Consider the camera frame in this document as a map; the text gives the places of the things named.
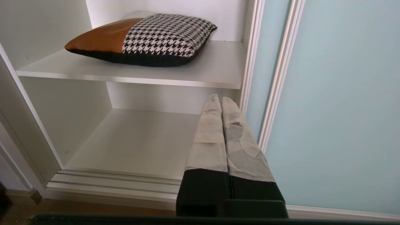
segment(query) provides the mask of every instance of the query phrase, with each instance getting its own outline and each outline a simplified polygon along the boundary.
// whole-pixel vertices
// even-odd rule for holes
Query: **throw pillow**
[[[72,39],[65,49],[109,62],[180,66],[192,61],[217,27],[177,14],[153,14],[107,24]]]

